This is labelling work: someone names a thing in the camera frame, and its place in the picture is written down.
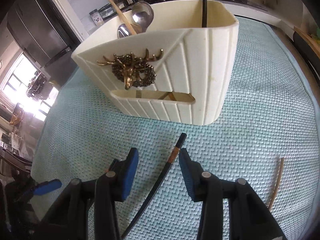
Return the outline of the brown wooden chopstick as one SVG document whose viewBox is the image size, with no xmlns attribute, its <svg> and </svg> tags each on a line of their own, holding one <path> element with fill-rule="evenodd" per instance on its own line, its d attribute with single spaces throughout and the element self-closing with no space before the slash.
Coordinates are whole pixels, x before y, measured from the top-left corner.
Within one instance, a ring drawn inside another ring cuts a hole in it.
<svg viewBox="0 0 320 240">
<path fill-rule="evenodd" d="M 278 174 L 277 174 L 277 179 L 276 179 L 276 184 L 274 186 L 269 204 L 268 204 L 268 210 L 271 211 L 274 201 L 276 199 L 279 187 L 280 187 L 280 183 L 281 183 L 281 179 L 282 179 L 282 175 L 283 175 L 283 169 L 284 169 L 284 162 L 285 162 L 285 158 L 281 157 L 280 158 L 280 164 L 279 164 L 279 170 L 278 170 Z"/>
</svg>

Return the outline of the light wooden chopstick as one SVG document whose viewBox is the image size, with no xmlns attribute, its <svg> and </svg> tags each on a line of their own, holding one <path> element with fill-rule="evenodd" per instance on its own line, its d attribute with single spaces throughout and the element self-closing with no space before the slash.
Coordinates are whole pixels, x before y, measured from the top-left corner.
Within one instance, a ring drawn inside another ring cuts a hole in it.
<svg viewBox="0 0 320 240">
<path fill-rule="evenodd" d="M 125 17 L 125 15 L 121 12 L 121 10 L 119 9 L 119 7 L 116 5 L 116 3 L 114 3 L 113 0 L 108 0 L 110 2 L 110 4 L 112 5 L 112 7 L 115 9 L 115 11 L 118 14 L 118 17 L 121 19 L 121 21 L 126 25 L 129 33 L 131 35 L 136 35 L 136 31 L 133 28 L 133 26 L 131 25 L 131 23 L 128 21 L 128 19 Z"/>
</svg>

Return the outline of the light blue woven table mat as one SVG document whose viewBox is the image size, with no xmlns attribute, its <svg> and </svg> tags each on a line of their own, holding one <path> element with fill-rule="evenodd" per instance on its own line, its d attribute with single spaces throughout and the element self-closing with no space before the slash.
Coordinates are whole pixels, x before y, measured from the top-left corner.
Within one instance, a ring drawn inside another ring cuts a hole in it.
<svg viewBox="0 0 320 240">
<path fill-rule="evenodd" d="M 48 113 L 31 176 L 63 185 L 95 179 L 137 148 L 131 193 L 117 204 L 124 231 L 181 133 L 193 160 L 221 179 L 246 179 L 265 203 L 284 158 L 272 215 L 288 239 L 302 238 L 319 206 L 319 107 L 286 46 L 268 25 L 247 18 L 239 18 L 232 77 L 216 122 L 192 126 L 123 115 L 77 70 Z"/>
</svg>

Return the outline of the grey refrigerator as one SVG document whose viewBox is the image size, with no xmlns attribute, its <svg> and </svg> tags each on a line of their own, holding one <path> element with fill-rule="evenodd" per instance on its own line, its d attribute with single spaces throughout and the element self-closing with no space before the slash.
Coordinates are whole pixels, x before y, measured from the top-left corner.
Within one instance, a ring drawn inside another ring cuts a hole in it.
<svg viewBox="0 0 320 240">
<path fill-rule="evenodd" d="M 54 2 L 16 0 L 7 13 L 7 28 L 37 70 L 64 86 L 77 68 L 71 54 L 80 40 Z"/>
</svg>

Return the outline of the wooden cutting board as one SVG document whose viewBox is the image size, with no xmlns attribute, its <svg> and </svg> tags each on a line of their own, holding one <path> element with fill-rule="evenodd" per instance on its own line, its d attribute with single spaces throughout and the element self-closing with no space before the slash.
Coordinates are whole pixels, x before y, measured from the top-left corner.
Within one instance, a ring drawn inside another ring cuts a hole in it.
<svg viewBox="0 0 320 240">
<path fill-rule="evenodd" d="M 312 51 L 317 55 L 318 58 L 320 58 L 320 46 L 317 41 L 315 41 L 309 34 L 303 32 L 296 26 L 294 26 L 294 31 L 297 33 L 307 44 L 308 46 L 312 49 Z"/>
</svg>

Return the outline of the small silver spoon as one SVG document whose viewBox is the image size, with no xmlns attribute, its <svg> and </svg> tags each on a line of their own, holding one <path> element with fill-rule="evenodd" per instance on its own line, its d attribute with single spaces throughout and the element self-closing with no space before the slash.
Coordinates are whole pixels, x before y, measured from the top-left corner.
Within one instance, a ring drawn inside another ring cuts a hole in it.
<svg viewBox="0 0 320 240">
<path fill-rule="evenodd" d="M 117 29 L 117 37 L 124 38 L 124 37 L 128 37 L 128 36 L 131 36 L 131 33 L 130 33 L 129 29 L 127 28 L 127 26 L 123 23 Z"/>
</svg>

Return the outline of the dark green chopstick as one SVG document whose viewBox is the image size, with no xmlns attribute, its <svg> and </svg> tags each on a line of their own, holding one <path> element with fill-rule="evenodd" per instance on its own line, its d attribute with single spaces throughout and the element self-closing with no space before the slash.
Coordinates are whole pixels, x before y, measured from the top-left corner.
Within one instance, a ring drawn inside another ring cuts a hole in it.
<svg viewBox="0 0 320 240">
<path fill-rule="evenodd" d="M 207 27 L 207 0 L 202 0 L 202 27 Z"/>
</svg>

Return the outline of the cream utensil holder box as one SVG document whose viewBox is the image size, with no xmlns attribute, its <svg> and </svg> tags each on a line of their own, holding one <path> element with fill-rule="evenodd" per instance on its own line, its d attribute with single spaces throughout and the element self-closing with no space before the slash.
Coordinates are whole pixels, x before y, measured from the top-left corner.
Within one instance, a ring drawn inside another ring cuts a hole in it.
<svg viewBox="0 0 320 240">
<path fill-rule="evenodd" d="M 147 31 L 118 38 L 114 18 L 84 40 L 72 59 L 124 114 L 192 125 L 220 115 L 231 79 L 239 21 L 218 1 L 152 6 Z"/>
</svg>

